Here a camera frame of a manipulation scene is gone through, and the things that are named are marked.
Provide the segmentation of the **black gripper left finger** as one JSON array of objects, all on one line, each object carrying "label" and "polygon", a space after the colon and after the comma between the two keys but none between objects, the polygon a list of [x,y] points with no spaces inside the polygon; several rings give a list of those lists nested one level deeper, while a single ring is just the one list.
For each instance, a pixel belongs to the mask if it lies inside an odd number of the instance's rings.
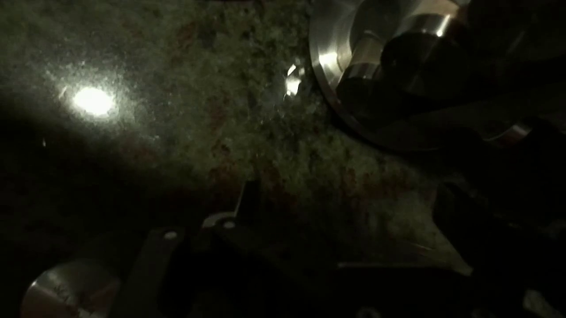
[{"label": "black gripper left finger", "polygon": [[259,182],[245,180],[234,207],[234,218],[240,223],[247,225],[254,219],[257,211],[259,211]]}]

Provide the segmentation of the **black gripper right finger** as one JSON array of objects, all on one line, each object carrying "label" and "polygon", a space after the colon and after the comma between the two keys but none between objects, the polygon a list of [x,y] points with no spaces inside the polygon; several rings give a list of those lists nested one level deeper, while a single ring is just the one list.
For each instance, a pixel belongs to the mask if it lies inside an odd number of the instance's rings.
[{"label": "black gripper right finger", "polygon": [[438,186],[433,223],[473,272],[503,269],[502,225],[459,188]]}]

